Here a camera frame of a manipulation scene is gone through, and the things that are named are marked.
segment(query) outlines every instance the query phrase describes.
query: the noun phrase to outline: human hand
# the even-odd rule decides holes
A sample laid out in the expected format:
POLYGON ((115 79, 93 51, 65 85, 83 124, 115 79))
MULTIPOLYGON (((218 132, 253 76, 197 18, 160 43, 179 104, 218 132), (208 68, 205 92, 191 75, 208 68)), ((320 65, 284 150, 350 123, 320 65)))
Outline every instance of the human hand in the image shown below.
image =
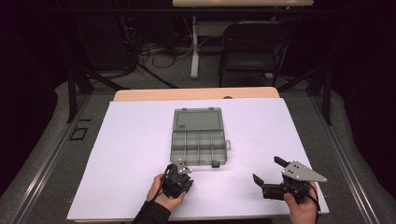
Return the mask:
MULTIPOLYGON (((309 182, 314 188, 309 188, 309 195, 317 200, 317 185, 314 182, 309 182)), ((305 197, 304 203, 297 204, 293 195, 285 193, 283 199, 290 209, 290 220, 293 224, 315 224, 317 218, 317 205, 309 198, 305 197)))
MULTIPOLYGON (((163 174, 157 175, 154 177, 154 181, 152 182, 151 189, 148 191, 148 195, 146 197, 146 201, 151 201, 155 194, 158 191, 158 188, 161 185, 161 180, 163 179, 163 174)), ((186 196, 186 192, 182 192, 176 199, 170 199, 166 197, 166 195, 163 193, 163 190, 160 190, 160 195, 155 199, 154 202, 162 205, 166 209, 168 209, 170 212, 172 212, 175 208, 177 208, 179 205, 183 203, 184 197, 186 196)))

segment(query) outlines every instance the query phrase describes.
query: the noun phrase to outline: office chair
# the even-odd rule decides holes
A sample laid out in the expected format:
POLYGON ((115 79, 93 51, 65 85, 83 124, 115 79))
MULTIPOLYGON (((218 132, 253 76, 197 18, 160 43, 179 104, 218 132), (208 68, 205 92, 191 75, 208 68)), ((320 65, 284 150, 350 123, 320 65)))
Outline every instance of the office chair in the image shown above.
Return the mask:
POLYGON ((219 62, 219 87, 225 72, 273 74, 278 71, 292 36, 292 29, 282 21, 239 21, 223 33, 219 62))

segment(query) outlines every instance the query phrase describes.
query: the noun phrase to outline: table leg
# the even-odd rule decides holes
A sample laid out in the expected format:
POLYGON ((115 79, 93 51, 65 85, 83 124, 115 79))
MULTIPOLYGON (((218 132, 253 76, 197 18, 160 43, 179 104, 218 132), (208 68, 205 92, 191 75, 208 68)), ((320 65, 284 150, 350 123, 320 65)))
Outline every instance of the table leg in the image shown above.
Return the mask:
POLYGON ((199 64, 199 53, 198 53, 198 35, 197 35, 197 20, 196 17, 192 17, 192 62, 191 62, 191 78, 198 78, 198 64, 199 64))

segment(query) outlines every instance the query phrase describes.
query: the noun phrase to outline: desk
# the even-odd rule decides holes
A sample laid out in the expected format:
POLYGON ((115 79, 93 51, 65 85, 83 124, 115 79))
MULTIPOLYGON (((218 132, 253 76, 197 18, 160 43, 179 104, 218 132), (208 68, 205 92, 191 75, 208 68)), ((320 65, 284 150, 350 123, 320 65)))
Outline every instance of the desk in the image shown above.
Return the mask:
MULTIPOLYGON (((173 0, 174 7, 309 7, 314 4, 313 0, 173 0)), ((191 62, 191 78, 198 78, 199 50, 198 50, 198 21, 196 17, 192 17, 192 62, 191 62)), ((224 29, 230 25, 219 28, 215 34, 222 34, 224 29)))
MULTIPOLYGON (((222 110, 225 136, 232 146, 227 164, 217 169, 191 167, 194 185, 171 220, 287 215, 286 204, 265 200, 252 178, 254 173, 279 184, 282 167, 274 163, 274 156, 310 167, 285 102, 274 88, 223 88, 119 91, 107 110, 67 219, 133 219, 153 177, 170 162, 175 108, 210 106, 222 110)), ((320 189, 318 194, 322 213, 329 213, 320 189)))

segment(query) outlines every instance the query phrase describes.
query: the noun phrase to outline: white paper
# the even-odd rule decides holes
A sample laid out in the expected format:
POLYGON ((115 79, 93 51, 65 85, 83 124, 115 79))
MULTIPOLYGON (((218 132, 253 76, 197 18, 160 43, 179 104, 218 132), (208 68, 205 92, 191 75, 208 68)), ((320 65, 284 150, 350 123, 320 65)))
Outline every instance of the white paper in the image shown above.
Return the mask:
MULTIPOLYGON (((256 174, 280 184, 274 156, 311 167, 283 99, 112 102, 67 219, 132 219, 153 177, 170 163, 175 109, 220 107, 231 141, 226 165, 190 167, 194 180, 173 219, 287 215, 283 201, 262 197, 256 174)), ((318 189, 322 213, 329 208, 318 189)))

